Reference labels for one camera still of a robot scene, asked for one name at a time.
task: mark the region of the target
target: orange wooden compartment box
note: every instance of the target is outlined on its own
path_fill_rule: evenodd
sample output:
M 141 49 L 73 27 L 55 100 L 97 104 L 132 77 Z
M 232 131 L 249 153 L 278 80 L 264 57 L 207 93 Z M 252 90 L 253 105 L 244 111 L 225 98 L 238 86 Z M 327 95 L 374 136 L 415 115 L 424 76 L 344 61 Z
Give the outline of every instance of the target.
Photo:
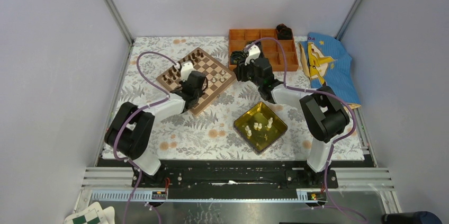
M 233 51 L 242 51 L 248 41 L 257 40 L 263 37 L 277 39 L 276 29 L 230 29 L 229 30 L 229 58 Z M 299 68 L 298 55 L 294 40 L 279 40 L 285 51 L 287 60 L 287 71 L 297 71 Z M 284 59 L 282 51 L 273 40 L 262 41 L 262 52 L 269 59 L 273 71 L 284 71 Z M 236 68 L 228 60 L 230 70 Z

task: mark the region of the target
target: gold tray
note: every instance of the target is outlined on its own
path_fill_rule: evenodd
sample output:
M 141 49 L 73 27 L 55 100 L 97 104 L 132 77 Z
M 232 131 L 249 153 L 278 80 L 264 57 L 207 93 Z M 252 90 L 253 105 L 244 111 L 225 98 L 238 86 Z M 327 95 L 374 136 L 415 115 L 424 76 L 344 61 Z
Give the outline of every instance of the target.
M 273 118 L 270 129 L 267 128 L 268 120 Z M 261 130 L 254 129 L 254 123 L 261 123 Z M 249 126 L 252 135 L 247 136 L 245 127 Z M 285 124 L 265 103 L 259 102 L 234 122 L 234 129 L 237 133 L 256 151 L 261 154 L 278 138 L 287 131 Z

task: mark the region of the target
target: robotic arm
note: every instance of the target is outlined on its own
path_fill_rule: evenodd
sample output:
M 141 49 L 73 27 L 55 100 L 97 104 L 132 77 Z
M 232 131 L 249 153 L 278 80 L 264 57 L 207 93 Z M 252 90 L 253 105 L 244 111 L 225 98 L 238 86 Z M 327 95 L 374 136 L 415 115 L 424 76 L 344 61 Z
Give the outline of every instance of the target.
M 247 58 L 238 61 L 234 69 L 237 80 L 254 83 L 261 97 L 268 102 L 286 104 L 303 111 L 307 126 L 314 137 L 305 170 L 310 171 L 310 176 L 316 176 L 314 173 L 322 174 L 333 140 L 343 133 L 349 124 L 348 114 L 340 102 L 327 95 L 285 88 L 283 82 L 274 78 L 269 60 L 260 54 L 261 51 L 256 45 L 248 49 Z M 329 86 L 318 90 L 335 94 Z
M 157 156 L 146 151 L 153 124 L 172 115 L 184 113 L 198 103 L 207 88 L 206 76 L 194 70 L 191 62 L 185 62 L 181 67 L 180 85 L 180 88 L 169 94 L 168 101 L 151 107 L 147 112 L 138 113 L 129 123 L 136 125 L 134 129 L 125 128 L 119 139 L 117 150 L 150 176 L 155 175 L 160 168 Z M 104 137 L 108 145 L 114 146 L 120 128 L 137 109 L 137 106 L 130 102 L 120 106 Z

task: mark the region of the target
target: chessboard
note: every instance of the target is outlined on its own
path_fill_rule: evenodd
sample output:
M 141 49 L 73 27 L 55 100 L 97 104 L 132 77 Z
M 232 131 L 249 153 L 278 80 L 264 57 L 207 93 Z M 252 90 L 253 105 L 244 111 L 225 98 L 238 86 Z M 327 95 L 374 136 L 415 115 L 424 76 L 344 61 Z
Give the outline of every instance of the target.
M 234 82 L 236 75 L 201 48 L 194 49 L 187 56 L 179 60 L 179 63 L 182 64 L 187 61 L 192 62 L 193 68 L 205 74 L 208 80 L 208 88 L 204 91 L 198 103 L 190 109 L 194 115 L 198 115 Z M 180 77 L 181 73 L 175 67 L 171 67 L 160 74 L 156 80 L 165 89 L 172 91 L 181 86 L 179 84 Z

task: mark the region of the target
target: leaf pattern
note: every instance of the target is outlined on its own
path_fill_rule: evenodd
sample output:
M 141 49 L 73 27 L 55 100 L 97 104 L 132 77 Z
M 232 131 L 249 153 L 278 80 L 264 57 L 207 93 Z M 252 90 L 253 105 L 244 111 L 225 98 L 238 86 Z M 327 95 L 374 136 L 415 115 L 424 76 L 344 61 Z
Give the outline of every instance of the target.
M 139 54 L 144 51 L 156 51 L 179 60 L 196 47 L 201 47 L 223 64 L 227 64 L 226 37 L 136 38 L 119 100 L 110 118 L 114 117 L 120 105 L 126 101 L 143 106 L 164 97 L 161 91 L 148 84 L 138 73 L 136 60 Z M 170 66 L 169 61 L 157 55 L 144 55 L 140 59 L 142 73 L 153 81 Z M 274 75 L 283 80 L 283 72 L 275 72 Z M 288 73 L 286 82 L 296 87 L 310 86 L 308 78 L 301 70 Z M 293 107 L 266 103 L 289 129 L 261 155 L 255 154 L 234 131 L 234 121 L 261 100 L 257 87 L 252 83 L 234 82 L 200 115 L 195 117 L 185 112 L 155 123 L 147 151 L 162 159 L 306 159 L 310 154 L 309 142 L 312 142 L 313 137 L 302 112 Z M 114 158 L 110 146 L 104 145 L 102 158 Z M 336 143 L 333 159 L 362 160 L 363 153 L 358 135 Z

